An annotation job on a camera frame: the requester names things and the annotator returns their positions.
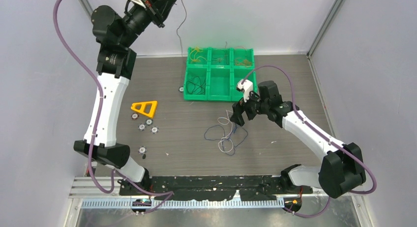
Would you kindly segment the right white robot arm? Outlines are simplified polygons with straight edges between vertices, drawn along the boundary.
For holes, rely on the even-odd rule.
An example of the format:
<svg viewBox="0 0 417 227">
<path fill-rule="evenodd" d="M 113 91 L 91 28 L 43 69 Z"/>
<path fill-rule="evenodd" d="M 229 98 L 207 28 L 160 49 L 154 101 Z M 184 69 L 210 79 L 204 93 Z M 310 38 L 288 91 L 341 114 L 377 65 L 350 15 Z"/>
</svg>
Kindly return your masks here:
<svg viewBox="0 0 417 227">
<path fill-rule="evenodd" d="M 237 91 L 243 93 L 243 97 L 232 106 L 231 122 L 243 126 L 243 114 L 249 120 L 258 114 L 266 115 L 270 121 L 296 136 L 321 160 L 318 167 L 295 164 L 282 170 L 280 181 L 285 192 L 293 193 L 300 186 L 309 186 L 322 189 L 336 199 L 366 181 L 358 145 L 333 138 L 293 102 L 283 101 L 274 81 L 261 82 L 258 86 L 259 92 L 256 93 L 251 81 L 238 82 Z"/>
</svg>

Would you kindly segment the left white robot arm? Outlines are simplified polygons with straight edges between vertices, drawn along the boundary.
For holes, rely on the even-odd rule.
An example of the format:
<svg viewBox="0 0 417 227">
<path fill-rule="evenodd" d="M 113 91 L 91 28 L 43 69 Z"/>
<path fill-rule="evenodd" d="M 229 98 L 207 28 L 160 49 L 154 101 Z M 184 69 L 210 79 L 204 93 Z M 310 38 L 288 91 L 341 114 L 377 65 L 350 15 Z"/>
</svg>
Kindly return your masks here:
<svg viewBox="0 0 417 227">
<path fill-rule="evenodd" d="M 92 33 L 100 44 L 97 59 L 98 81 L 93 114 L 84 138 L 74 142 L 74 150 L 85 157 L 92 145 L 91 159 L 116 168 L 132 181 L 140 195 L 151 187 L 149 171 L 130 156 L 130 147 L 116 139 L 116 128 L 123 95 L 132 76 L 137 54 L 130 48 L 150 23 L 164 27 L 177 0 L 138 0 L 126 5 L 124 17 L 107 5 L 91 15 Z"/>
</svg>

